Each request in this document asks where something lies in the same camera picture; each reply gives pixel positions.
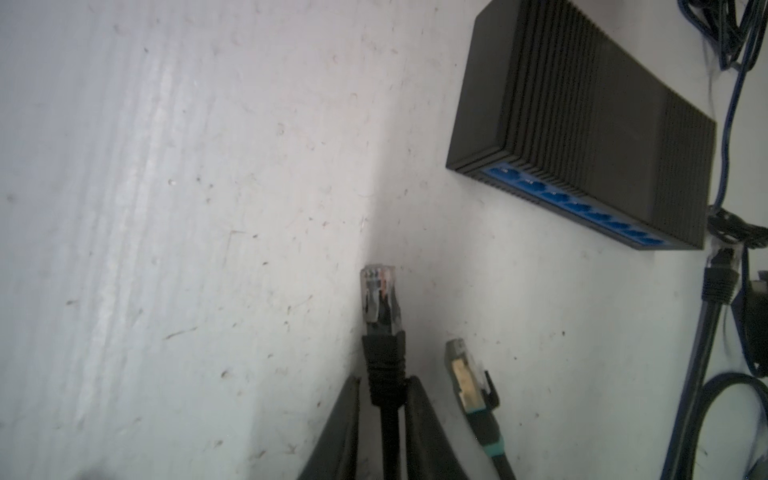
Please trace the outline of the black network switch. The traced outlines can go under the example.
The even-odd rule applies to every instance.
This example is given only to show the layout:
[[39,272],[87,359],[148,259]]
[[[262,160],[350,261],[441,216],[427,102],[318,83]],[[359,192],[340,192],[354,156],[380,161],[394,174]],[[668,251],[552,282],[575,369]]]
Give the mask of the black network switch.
[[569,1],[476,17],[446,165],[638,250],[699,250],[713,119]]

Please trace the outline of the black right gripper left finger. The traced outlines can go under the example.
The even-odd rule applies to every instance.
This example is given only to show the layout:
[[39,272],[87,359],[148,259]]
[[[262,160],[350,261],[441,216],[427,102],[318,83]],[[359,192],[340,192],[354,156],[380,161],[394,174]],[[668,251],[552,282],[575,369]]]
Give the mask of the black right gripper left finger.
[[360,378],[350,376],[340,390],[299,480],[356,478],[359,415]]

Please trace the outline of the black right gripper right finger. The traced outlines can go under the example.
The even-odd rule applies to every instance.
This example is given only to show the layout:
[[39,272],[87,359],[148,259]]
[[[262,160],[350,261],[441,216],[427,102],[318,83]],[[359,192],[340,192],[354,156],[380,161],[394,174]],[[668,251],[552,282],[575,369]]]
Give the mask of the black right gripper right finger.
[[408,379],[406,387],[405,432],[409,479],[468,479],[416,376]]

